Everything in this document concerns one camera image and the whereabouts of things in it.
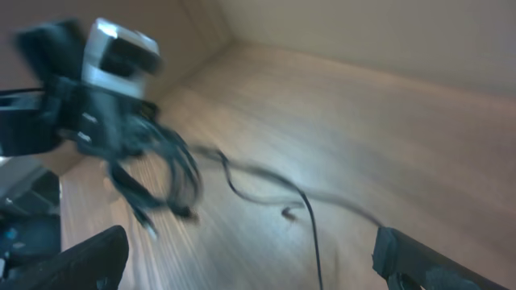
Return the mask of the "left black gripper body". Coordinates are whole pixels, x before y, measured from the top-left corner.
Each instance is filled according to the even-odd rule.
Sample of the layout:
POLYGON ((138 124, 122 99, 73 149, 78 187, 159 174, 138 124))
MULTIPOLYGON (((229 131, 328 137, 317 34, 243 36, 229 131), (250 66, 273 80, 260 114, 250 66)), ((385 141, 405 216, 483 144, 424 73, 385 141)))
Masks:
POLYGON ((157 105, 107 89, 86 85, 67 77, 51 77, 44 82, 44 128, 48 137, 41 141, 41 153, 57 149, 66 139, 74 141, 84 155, 105 160, 141 156, 133 139, 147 138, 133 129, 137 118, 154 121, 157 105))

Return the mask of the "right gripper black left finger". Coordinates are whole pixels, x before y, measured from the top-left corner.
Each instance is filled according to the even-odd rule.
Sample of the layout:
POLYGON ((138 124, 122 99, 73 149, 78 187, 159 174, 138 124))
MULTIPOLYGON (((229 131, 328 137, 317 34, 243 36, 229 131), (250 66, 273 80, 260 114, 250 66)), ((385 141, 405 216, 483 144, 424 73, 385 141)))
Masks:
POLYGON ((112 226, 1 283, 1 290, 118 290, 129 255, 126 231, 112 226))

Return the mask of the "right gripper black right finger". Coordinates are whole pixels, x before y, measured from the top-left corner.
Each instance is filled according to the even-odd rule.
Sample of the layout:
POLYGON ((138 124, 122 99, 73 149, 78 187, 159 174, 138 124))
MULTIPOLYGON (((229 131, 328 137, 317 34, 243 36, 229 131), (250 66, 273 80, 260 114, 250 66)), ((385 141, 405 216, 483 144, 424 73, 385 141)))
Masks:
POLYGON ((500 284, 469 270, 399 230, 380 227, 372 269, 389 290, 496 290, 500 284))

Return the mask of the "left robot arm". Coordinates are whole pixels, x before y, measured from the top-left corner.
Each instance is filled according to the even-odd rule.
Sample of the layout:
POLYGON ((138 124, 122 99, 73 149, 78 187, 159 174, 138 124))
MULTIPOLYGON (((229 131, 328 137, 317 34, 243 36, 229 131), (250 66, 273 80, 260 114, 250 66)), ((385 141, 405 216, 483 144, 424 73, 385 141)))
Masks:
POLYGON ((61 131, 111 171, 117 161, 142 155, 127 125, 156 116, 156 106, 144 100, 146 76, 160 65, 154 39, 97 19, 88 37, 66 20, 21 31, 15 40, 42 85, 1 93, 3 157, 52 151, 64 139, 61 131))

